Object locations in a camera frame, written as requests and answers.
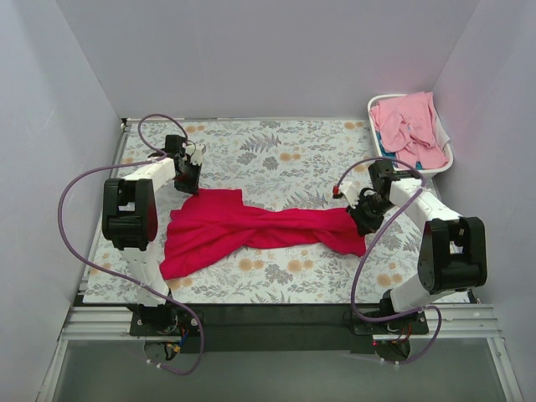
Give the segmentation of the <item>red t shirt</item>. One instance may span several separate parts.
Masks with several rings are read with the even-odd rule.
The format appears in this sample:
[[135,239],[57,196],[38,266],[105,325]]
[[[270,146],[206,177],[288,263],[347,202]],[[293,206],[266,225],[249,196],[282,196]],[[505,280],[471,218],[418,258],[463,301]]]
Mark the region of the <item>red t shirt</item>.
[[270,211],[243,203],[239,189],[201,189],[170,213],[165,280],[188,276],[241,247],[278,249],[321,243],[342,255],[365,254],[366,244],[344,208]]

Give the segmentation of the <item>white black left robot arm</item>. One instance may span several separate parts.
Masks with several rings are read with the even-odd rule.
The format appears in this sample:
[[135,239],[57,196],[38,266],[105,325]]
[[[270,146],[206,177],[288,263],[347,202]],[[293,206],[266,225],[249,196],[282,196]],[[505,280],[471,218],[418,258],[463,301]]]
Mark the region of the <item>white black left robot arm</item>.
[[127,274],[139,282],[141,290],[133,307],[139,323],[162,335],[175,333],[179,319],[163,298],[169,287],[157,261],[155,194],[170,181],[179,192],[196,194],[204,154],[205,146],[167,135],[164,148],[153,153],[148,164],[104,184],[102,234],[120,251]]

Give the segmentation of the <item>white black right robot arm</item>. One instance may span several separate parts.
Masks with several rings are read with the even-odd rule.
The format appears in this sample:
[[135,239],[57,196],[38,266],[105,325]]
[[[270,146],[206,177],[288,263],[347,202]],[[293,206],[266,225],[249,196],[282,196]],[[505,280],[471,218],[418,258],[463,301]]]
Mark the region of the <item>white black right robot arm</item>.
[[374,235],[370,244],[375,246],[401,214],[421,232],[416,274],[384,295],[377,316],[364,315],[356,300],[350,300],[357,319],[379,323],[395,333],[407,326],[411,315],[432,307],[443,296],[486,283],[485,225],[477,217],[463,217],[446,207],[427,190],[424,174],[408,163],[387,157],[368,161],[370,187],[360,189],[341,176],[332,189],[334,198],[347,201],[358,233]]

